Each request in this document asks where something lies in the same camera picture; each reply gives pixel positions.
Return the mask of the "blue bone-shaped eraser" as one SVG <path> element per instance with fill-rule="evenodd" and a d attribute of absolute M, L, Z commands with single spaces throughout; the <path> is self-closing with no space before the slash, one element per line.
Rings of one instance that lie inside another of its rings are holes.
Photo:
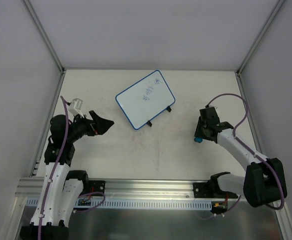
<path fill-rule="evenodd" d="M 197 142 L 197 143 L 201 143 L 201 142 L 203 142 L 203 139 L 200 138 L 200 137 L 195 137 L 194 141 Z"/>

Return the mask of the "blue-framed whiteboard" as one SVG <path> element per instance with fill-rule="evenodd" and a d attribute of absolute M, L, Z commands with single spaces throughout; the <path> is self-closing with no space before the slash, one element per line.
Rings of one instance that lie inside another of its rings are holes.
<path fill-rule="evenodd" d="M 176 98 L 162 73 L 155 70 L 118 93 L 115 100 L 132 128 L 138 130 L 172 106 Z"/>

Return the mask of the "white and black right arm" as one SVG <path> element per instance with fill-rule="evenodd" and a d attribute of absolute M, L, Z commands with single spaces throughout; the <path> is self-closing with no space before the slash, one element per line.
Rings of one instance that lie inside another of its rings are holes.
<path fill-rule="evenodd" d="M 226 193 L 244 196 L 254 208 L 279 201 L 281 209 L 287 197 L 282 162 L 253 150 L 235 134 L 230 123 L 220 121 L 214 107 L 205 107 L 199 113 L 194 140 L 198 143 L 207 140 L 220 145 L 245 171 L 244 176 L 228 171 L 216 173 L 207 182 L 207 190 L 216 198 Z"/>

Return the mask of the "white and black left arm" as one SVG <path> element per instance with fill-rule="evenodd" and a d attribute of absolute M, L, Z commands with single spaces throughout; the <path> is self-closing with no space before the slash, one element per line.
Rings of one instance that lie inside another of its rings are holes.
<path fill-rule="evenodd" d="M 50 120 L 51 135 L 44 153 L 45 177 L 39 202 L 30 223 L 21 228 L 23 240 L 67 240 L 69 220 L 77 198 L 89 192 L 89 177 L 85 170 L 71 170 L 74 143 L 83 136 L 101 136 L 113 125 L 112 120 L 77 114 L 69 120 L 59 114 Z"/>

